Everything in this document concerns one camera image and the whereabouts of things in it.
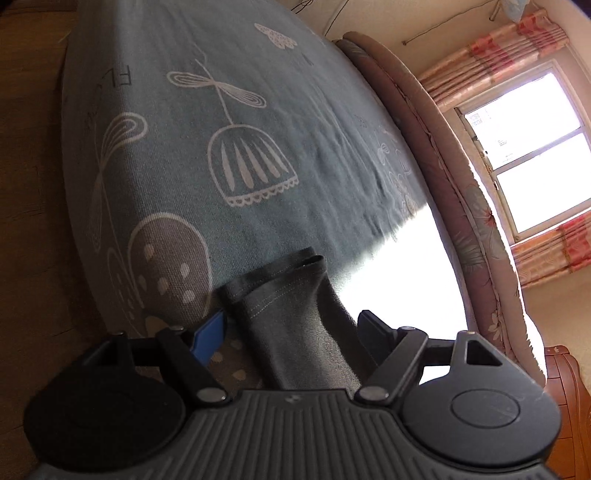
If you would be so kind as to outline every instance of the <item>electrical wire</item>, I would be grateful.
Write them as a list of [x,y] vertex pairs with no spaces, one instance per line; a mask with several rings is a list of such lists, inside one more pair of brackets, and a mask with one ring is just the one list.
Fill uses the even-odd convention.
[[330,29],[332,28],[333,24],[335,23],[335,20],[339,17],[340,13],[343,11],[343,8],[345,8],[347,6],[347,4],[349,3],[349,0],[346,0],[345,3],[343,3],[343,6],[340,8],[339,12],[335,15],[335,17],[332,19],[332,22],[330,22],[329,27],[326,29],[326,32],[324,33],[324,36],[327,36],[329,34]]
[[474,7],[471,7],[471,8],[469,8],[468,10],[464,10],[463,12],[460,12],[460,13],[458,13],[458,14],[454,15],[453,17],[450,17],[450,18],[448,18],[447,20],[444,20],[443,22],[441,22],[441,23],[439,23],[439,24],[437,24],[437,25],[435,25],[435,26],[433,26],[433,27],[431,27],[431,28],[429,28],[429,29],[427,29],[427,30],[425,30],[425,31],[423,31],[423,32],[421,32],[421,33],[419,33],[419,34],[415,35],[413,38],[409,38],[408,40],[403,40],[403,41],[402,41],[402,44],[403,44],[403,45],[407,45],[407,44],[409,44],[410,42],[412,42],[413,40],[416,40],[418,37],[422,37],[424,34],[427,34],[427,33],[429,33],[431,30],[435,30],[436,28],[438,28],[438,27],[441,27],[443,24],[446,24],[446,23],[447,23],[447,22],[449,22],[450,20],[453,20],[454,18],[456,18],[456,17],[459,17],[460,15],[467,14],[469,11],[471,11],[471,10],[475,10],[476,8],[484,7],[485,5],[488,5],[488,4],[490,4],[490,3],[493,3],[493,2],[495,2],[495,1],[496,1],[496,0],[487,0],[487,1],[486,1],[486,2],[484,2],[483,4],[480,4],[480,5],[475,5]]
[[[291,9],[292,12],[294,12],[296,15],[298,13],[300,13],[304,8],[309,7],[312,3],[314,3],[314,0],[303,0],[302,2],[300,2],[299,4],[297,4],[294,8]],[[298,7],[301,7],[297,12],[295,12],[294,10]]]

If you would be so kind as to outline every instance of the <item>curtain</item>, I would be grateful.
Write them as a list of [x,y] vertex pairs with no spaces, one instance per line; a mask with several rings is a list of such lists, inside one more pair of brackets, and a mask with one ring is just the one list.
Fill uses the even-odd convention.
[[418,79],[445,112],[568,43],[564,30],[542,9],[478,38]]
[[511,252],[522,287],[591,265],[591,210],[520,244]]

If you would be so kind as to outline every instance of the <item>metal screw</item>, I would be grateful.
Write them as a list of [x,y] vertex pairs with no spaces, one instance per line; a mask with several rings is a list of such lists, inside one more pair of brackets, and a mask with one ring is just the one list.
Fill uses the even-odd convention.
[[370,385],[359,390],[359,396],[367,402],[377,403],[386,400],[390,394],[385,388]]
[[226,400],[228,394],[221,388],[206,387],[197,392],[197,398],[204,403],[219,403]]

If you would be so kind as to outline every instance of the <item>blue plastic piece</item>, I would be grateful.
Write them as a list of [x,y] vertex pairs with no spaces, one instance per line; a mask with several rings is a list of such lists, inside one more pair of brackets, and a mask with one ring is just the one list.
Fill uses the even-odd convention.
[[212,355],[222,346],[225,335],[226,314],[220,310],[195,331],[191,353],[207,366]]

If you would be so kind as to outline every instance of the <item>printed bedsheet pattern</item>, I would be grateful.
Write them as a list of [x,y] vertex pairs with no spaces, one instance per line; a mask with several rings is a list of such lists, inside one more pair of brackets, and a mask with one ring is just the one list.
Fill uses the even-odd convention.
[[400,131],[349,60],[274,1],[81,0],[62,136],[109,328],[146,335],[147,313],[197,325],[215,288],[307,246],[354,318],[466,327],[453,247]]

